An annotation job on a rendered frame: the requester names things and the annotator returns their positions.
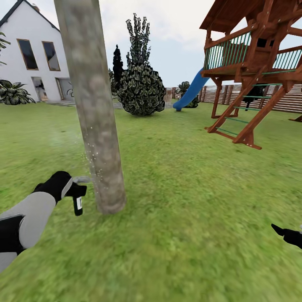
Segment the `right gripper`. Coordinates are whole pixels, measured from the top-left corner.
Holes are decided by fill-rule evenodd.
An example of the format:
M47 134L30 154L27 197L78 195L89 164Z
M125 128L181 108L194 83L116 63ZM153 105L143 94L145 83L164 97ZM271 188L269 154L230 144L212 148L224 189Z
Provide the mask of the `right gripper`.
M302 249L302 233L291 229L282 229L274 224L271 224L271 227L278 233L278 235L284 236L284 240L287 243L296 245Z

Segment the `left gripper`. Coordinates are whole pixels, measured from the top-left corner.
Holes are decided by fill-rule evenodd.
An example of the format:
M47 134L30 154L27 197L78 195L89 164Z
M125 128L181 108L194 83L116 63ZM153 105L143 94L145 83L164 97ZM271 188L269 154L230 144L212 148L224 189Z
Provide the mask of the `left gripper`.
M72 196L82 197L86 194L86 190L87 190L87 186L75 185L75 189L71 193L65 194L64 197L72 197Z

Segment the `pesticide atomizer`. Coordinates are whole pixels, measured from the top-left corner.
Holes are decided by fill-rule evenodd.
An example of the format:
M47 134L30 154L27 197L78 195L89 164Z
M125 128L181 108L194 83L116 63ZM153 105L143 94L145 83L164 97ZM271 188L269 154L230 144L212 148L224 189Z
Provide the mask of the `pesticide atomizer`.
M73 196L74 215L80 216L82 214L82 201L81 197Z

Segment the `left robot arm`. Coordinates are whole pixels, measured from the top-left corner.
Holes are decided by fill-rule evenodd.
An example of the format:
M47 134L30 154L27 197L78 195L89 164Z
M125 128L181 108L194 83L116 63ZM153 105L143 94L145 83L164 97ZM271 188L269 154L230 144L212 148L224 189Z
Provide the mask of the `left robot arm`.
M89 176L74 176L57 172L20 203L0 214L0 274L27 248L34 247L52 214L63 197L86 194L92 182Z

